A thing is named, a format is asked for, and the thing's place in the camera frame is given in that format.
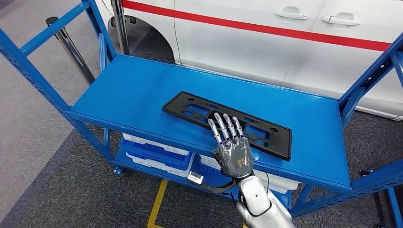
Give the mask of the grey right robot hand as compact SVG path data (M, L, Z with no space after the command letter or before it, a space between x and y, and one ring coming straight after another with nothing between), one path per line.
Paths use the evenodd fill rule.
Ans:
M214 113L213 116L213 119L208 119L208 124L217 142L213 154L222 173L235 179L251 175L253 156L239 120L227 113Z

